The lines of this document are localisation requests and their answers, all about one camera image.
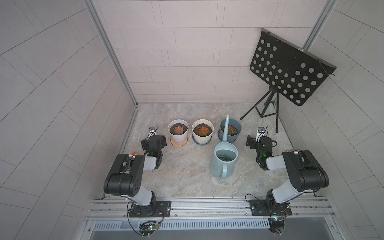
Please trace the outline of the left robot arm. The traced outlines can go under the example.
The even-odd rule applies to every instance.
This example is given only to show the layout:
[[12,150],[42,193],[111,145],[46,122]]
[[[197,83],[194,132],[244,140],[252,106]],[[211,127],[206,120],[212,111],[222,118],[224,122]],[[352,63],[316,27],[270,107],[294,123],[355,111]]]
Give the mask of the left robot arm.
[[142,186],[143,172],[156,170],[162,163],[166,137],[154,135],[141,141],[143,155],[118,154],[104,182],[104,193],[132,201],[130,218],[169,217],[170,201],[157,201],[153,191]]

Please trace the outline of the light blue watering can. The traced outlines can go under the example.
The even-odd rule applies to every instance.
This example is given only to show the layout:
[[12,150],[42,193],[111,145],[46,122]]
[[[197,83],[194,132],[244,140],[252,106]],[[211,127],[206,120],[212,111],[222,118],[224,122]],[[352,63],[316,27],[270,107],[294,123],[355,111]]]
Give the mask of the light blue watering can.
[[227,115],[222,141],[216,145],[209,163],[210,172],[218,179],[227,179],[233,174],[239,155],[237,148],[228,142],[229,120],[230,115]]

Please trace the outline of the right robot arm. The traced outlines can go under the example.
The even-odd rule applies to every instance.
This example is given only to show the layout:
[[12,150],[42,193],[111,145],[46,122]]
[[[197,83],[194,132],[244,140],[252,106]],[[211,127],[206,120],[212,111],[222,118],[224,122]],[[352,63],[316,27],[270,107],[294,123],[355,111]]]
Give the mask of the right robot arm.
[[329,186],[329,177],[308,150],[293,150],[273,156],[277,142],[266,136],[247,137],[246,145],[256,150],[256,162],[264,171],[286,170],[289,179],[269,190],[266,198],[248,200],[252,215],[278,219],[290,216],[290,202],[304,193],[315,193]]

